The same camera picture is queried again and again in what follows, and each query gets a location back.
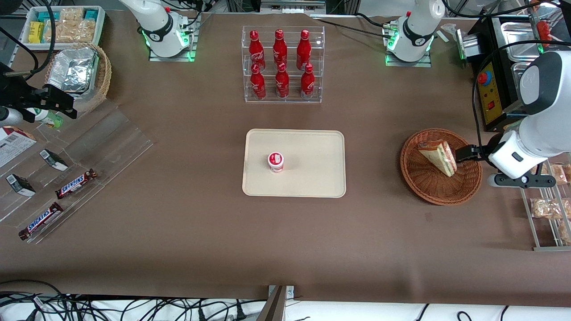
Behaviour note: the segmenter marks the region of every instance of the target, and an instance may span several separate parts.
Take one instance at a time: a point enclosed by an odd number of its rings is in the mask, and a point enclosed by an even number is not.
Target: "yellow control panel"
[[[486,125],[488,125],[502,113],[500,96],[498,94],[498,87],[492,63],[489,63],[476,77],[478,77],[478,92],[480,93],[480,102],[482,103],[484,121],[486,122]]]

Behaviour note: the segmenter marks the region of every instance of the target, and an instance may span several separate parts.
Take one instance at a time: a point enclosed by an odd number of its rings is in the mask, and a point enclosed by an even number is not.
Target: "acrylic bottle rack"
[[[287,44],[288,60],[287,73],[289,74],[289,96],[279,98],[276,95],[276,73],[277,67],[274,63],[274,41],[275,31],[284,31],[284,40]],[[303,71],[296,67],[297,44],[300,40],[300,33],[303,29],[309,31],[309,42],[311,44],[311,58],[309,62],[313,64],[313,74],[315,76],[313,96],[309,100],[303,100],[300,96],[301,75]],[[252,90],[250,76],[252,75],[250,59],[250,31],[256,30],[259,34],[260,42],[264,47],[264,59],[266,69],[262,71],[266,83],[266,97],[257,100]],[[284,26],[244,26],[242,28],[242,70],[244,73],[244,99],[246,102],[257,103],[321,103],[323,99],[323,69],[325,58],[325,27],[284,27]]]

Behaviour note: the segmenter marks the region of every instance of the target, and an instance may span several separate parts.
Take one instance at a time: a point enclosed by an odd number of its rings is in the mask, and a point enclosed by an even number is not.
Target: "snickers bar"
[[[74,191],[79,190],[83,185],[96,177],[97,174],[93,171],[93,169],[90,169],[89,171],[83,173],[80,177],[72,180],[69,184],[55,191],[55,194],[58,196],[58,199],[62,199]]]
[[[46,224],[50,219],[54,218],[56,214],[63,212],[63,209],[57,203],[53,203],[42,215],[36,218],[33,222],[18,233],[20,239],[26,240],[30,235],[36,231],[42,224]]]

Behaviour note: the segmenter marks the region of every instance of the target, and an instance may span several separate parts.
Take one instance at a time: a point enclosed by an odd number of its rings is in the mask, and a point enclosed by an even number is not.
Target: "clear acrylic shelf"
[[[0,168],[0,224],[14,227],[16,238],[19,231],[57,202],[64,211],[41,225],[26,240],[34,244],[54,231],[152,146],[151,141],[110,101],[104,101],[78,119],[65,119],[58,129],[41,125],[31,133],[37,143]],[[42,149],[58,154],[68,169],[59,171],[49,166],[39,155]],[[67,197],[57,199],[56,190],[90,168],[97,173],[95,179]],[[36,194],[26,197],[14,192],[6,182],[6,176],[10,174],[26,178]]]
[[[284,31],[284,40],[288,48],[287,73],[289,74],[289,96],[279,98],[276,95],[275,77],[277,68],[274,63],[275,31]],[[300,96],[302,71],[296,68],[297,44],[303,29],[309,30],[313,74],[315,76],[314,92],[310,100]],[[250,31],[256,30],[264,47],[266,69],[262,72],[266,82],[266,98],[257,100],[251,88],[250,76],[252,60],[250,59]],[[242,70],[244,74],[244,99],[257,103],[321,103],[323,99],[323,70],[325,60],[325,27],[281,27],[281,26],[244,26],[242,28]]]

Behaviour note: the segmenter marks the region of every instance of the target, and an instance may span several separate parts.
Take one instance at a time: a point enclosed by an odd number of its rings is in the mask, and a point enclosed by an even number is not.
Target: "emergency stop button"
[[[492,82],[492,73],[485,71],[478,75],[478,83],[482,86],[487,86]]]

